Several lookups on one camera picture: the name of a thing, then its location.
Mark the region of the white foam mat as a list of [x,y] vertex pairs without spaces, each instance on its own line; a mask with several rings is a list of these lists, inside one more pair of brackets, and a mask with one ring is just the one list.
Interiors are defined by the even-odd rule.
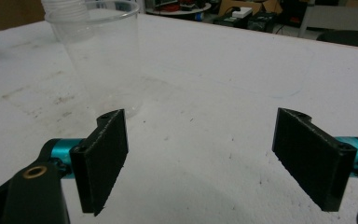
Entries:
[[[77,224],[354,224],[358,179],[325,213],[271,149],[291,108],[334,136],[358,136],[358,48],[140,15],[142,108],[130,153],[98,216]],[[54,137],[84,137],[95,119],[46,22],[0,32],[0,185]]]

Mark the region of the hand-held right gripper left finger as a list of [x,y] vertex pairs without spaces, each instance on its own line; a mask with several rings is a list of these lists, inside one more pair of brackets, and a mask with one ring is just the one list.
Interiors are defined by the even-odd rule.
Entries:
[[50,157],[70,168],[66,178],[76,181],[83,213],[98,216],[117,181],[129,153],[124,109],[96,119],[87,138],[59,139]]

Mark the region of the black round stool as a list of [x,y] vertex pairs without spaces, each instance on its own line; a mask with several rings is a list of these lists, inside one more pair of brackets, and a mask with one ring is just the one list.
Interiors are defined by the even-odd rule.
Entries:
[[318,41],[358,47],[358,31],[336,30],[325,32],[317,37]]

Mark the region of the round white table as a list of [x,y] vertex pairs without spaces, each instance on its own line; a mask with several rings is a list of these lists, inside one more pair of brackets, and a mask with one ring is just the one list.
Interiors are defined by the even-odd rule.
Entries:
[[146,4],[145,13],[158,16],[184,16],[203,13],[211,8],[204,0],[151,0]]

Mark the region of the white metal stand leg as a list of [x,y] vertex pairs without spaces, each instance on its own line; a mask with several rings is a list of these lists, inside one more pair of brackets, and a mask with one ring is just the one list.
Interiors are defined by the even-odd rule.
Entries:
[[299,38],[302,38],[306,33],[306,30],[307,30],[307,27],[308,27],[308,22],[310,20],[311,15],[312,15],[312,11],[313,11],[313,9],[315,7],[315,2],[316,2],[316,0],[309,0],[308,3],[307,3],[307,8],[306,8],[303,20],[301,22],[301,25],[300,25],[300,28],[299,28],[299,31],[298,31],[298,34],[297,34],[297,36]]

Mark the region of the brown cardboard box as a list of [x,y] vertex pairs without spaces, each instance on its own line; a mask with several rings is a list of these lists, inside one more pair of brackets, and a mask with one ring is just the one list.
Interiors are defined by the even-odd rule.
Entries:
[[249,7],[254,14],[259,11],[276,14],[283,12],[280,0],[221,0],[218,15],[223,16],[233,7]]

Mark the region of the small white box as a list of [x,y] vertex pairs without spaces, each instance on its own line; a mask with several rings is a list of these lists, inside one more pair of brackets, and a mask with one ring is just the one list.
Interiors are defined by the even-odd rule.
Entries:
[[253,13],[250,7],[241,7],[239,10],[235,10],[231,13],[233,18],[243,19]]

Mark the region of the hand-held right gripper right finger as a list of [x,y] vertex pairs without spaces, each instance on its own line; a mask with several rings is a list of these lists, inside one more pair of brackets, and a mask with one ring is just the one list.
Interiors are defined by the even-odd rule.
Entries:
[[280,108],[272,150],[321,210],[339,210],[348,179],[358,175],[358,136],[333,137],[310,116]]

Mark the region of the stack of clear cups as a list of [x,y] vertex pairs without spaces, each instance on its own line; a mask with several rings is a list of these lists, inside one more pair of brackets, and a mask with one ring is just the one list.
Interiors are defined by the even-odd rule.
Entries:
[[85,0],[41,0],[41,4],[58,41],[62,40],[61,22],[85,21],[90,17]]

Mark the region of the single clear plastic cup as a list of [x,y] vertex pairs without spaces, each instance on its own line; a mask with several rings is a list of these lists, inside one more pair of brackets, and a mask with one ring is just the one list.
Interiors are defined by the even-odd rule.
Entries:
[[131,0],[86,1],[89,18],[61,22],[65,50],[96,114],[141,108],[139,5]]

